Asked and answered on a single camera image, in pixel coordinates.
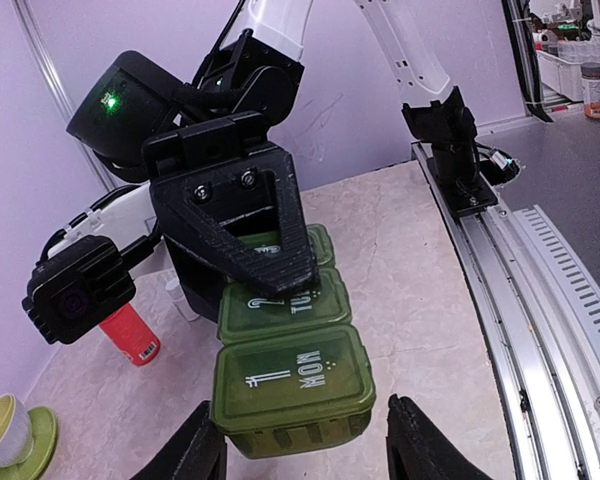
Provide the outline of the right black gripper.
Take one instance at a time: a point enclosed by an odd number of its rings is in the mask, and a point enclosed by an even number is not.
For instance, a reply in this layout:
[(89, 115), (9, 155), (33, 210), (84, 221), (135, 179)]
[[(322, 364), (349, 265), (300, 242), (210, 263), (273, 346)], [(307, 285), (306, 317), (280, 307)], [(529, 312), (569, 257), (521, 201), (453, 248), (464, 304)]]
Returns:
[(269, 119), (230, 114), (151, 137), (142, 158), (159, 228), (192, 310), (217, 323), (230, 278), (261, 294), (314, 287), (292, 155)]

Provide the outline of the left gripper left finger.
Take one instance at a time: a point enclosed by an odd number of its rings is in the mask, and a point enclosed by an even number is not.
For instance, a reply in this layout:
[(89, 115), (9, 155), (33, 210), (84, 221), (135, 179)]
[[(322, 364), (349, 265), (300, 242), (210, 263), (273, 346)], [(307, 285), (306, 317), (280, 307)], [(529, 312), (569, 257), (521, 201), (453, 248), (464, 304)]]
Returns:
[(131, 479), (223, 480), (227, 458), (225, 436), (211, 420), (210, 401), (204, 400)]

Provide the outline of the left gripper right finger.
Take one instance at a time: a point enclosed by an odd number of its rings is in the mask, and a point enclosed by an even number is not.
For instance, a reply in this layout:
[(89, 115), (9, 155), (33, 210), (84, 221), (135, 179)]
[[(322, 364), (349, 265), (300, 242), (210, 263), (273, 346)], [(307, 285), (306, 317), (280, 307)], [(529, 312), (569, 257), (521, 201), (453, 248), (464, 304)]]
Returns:
[(484, 479), (409, 397), (388, 400), (386, 452), (390, 479)]

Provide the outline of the green weekly pill organizer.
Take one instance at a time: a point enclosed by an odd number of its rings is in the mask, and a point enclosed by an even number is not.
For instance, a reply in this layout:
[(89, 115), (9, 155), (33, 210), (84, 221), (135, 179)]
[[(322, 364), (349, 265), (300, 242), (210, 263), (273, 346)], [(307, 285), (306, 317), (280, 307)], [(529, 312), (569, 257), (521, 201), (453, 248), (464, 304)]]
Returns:
[(327, 228), (310, 224), (319, 284), (270, 299), (235, 280), (220, 302), (211, 419), (249, 459), (348, 443), (376, 400), (371, 362)]

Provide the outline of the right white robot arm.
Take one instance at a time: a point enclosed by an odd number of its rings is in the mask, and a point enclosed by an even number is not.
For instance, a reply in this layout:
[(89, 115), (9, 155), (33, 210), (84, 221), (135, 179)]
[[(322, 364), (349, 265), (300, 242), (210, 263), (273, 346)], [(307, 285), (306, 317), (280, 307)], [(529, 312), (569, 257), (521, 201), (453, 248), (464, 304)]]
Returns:
[(308, 1), (241, 1), (190, 82), (120, 54), (68, 133), (117, 176), (147, 182), (193, 310), (216, 320), (227, 280), (270, 299), (316, 285), (294, 161), (269, 130), (304, 72)]

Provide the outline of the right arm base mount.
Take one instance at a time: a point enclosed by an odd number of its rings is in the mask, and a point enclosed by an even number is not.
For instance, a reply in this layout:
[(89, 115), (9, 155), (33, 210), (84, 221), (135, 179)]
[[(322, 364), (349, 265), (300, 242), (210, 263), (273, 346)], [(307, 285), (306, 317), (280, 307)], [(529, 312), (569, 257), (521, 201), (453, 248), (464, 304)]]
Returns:
[(426, 107), (404, 104), (402, 114), (412, 135), (431, 146), (427, 168), (455, 218), (497, 205), (494, 188), (521, 173), (521, 166), (507, 152), (476, 141), (474, 116), (457, 87), (446, 100)]

